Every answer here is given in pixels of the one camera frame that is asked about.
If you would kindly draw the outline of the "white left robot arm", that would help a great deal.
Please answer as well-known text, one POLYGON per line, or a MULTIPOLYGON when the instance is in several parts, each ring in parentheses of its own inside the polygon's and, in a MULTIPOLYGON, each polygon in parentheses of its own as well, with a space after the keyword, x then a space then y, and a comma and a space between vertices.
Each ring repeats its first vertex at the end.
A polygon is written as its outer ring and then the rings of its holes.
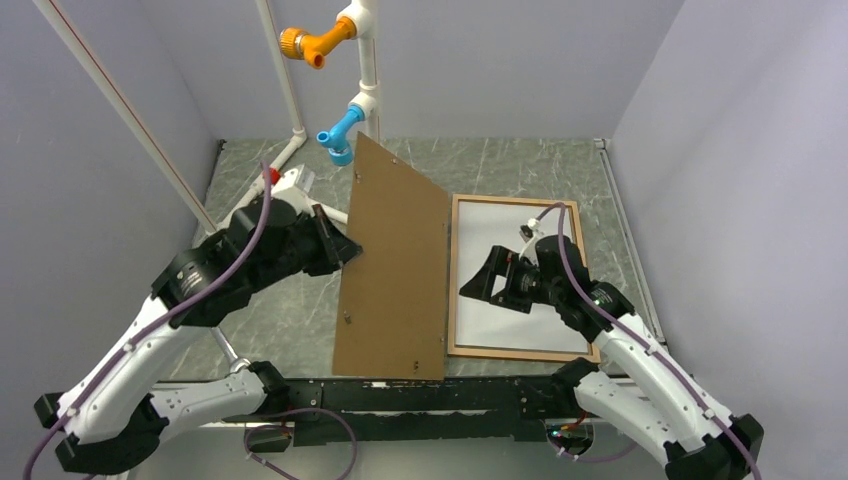
POLYGON ((203 424, 238 416, 279 417, 289 388, 268 361, 253 361, 223 379, 169 393, 155 384, 176 358, 265 288, 300 273, 342 269, 362 247, 323 208, 256 199, 227 227, 177 254, 152 284, 136 319, 107 355, 72 389, 35 403, 69 473, 116 475, 164 442, 203 424))

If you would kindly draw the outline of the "glossy room photo print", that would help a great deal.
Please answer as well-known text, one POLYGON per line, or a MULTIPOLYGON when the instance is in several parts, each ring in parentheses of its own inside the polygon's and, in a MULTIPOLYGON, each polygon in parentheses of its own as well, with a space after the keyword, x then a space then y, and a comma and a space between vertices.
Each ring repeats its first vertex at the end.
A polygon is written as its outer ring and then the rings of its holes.
POLYGON ((459 295, 459 288, 480 270, 492 246, 520 252, 525 245, 520 227, 554 203, 454 196, 448 328, 451 355, 542 361, 563 361, 568 356, 598 357, 594 347, 565 326, 550 306, 535 305, 524 314, 459 295))

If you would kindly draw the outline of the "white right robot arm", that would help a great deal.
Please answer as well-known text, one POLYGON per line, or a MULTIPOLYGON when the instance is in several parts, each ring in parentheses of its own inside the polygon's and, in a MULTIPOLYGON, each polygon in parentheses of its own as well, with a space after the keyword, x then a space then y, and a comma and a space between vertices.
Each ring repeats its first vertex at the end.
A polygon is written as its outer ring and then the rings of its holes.
POLYGON ((606 420, 650 453, 669 479, 761 478, 764 429, 752 415, 733 413, 686 374, 622 292, 591 279, 568 237, 542 238, 535 254, 529 260, 492 247, 460 296, 520 313, 551 307, 641 391, 622 389, 598 365, 578 358, 551 376, 548 395, 557 411, 606 420))

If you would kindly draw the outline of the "brown backing board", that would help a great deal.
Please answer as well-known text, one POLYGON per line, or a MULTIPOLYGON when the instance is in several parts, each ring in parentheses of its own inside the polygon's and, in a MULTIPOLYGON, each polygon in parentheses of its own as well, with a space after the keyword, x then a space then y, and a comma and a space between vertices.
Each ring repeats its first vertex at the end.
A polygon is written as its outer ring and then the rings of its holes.
POLYGON ((355 145, 347 236, 362 252, 342 271, 331 372, 445 376, 448 193, 365 134, 355 145))

